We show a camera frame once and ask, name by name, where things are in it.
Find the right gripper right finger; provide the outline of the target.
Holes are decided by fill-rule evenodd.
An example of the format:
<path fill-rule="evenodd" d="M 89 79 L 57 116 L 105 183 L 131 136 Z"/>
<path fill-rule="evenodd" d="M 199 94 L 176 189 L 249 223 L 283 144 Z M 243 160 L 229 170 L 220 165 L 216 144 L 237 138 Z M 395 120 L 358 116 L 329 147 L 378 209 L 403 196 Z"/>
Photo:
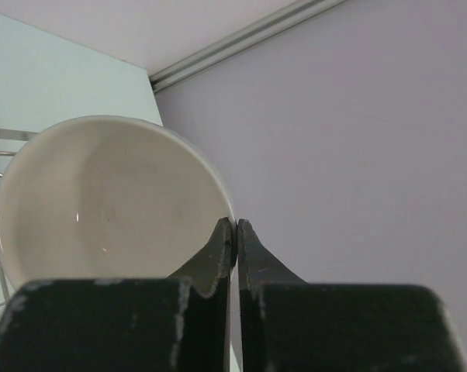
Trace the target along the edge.
<path fill-rule="evenodd" d="M 305 282 L 237 224 L 246 371 L 467 371 L 444 302 L 408 284 Z"/>

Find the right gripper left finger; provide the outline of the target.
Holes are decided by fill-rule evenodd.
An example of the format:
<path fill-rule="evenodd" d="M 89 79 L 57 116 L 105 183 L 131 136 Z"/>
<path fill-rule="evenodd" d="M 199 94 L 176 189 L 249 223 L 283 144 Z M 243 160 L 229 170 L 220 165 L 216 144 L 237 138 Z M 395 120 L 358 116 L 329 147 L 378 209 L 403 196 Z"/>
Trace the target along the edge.
<path fill-rule="evenodd" d="M 0 371 L 225 371 L 232 225 L 159 279 L 40 280 L 0 319 Z"/>

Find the white ceramic bowl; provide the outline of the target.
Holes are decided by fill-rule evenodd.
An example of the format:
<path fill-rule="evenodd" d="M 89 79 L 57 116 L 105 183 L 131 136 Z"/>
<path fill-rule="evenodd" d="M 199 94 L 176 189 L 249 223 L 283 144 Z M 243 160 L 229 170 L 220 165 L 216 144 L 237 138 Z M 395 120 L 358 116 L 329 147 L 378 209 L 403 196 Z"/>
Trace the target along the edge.
<path fill-rule="evenodd" d="M 14 288 L 167 277 L 234 222 L 215 167 L 162 126 L 114 115 L 58 123 L 0 181 L 0 262 Z"/>

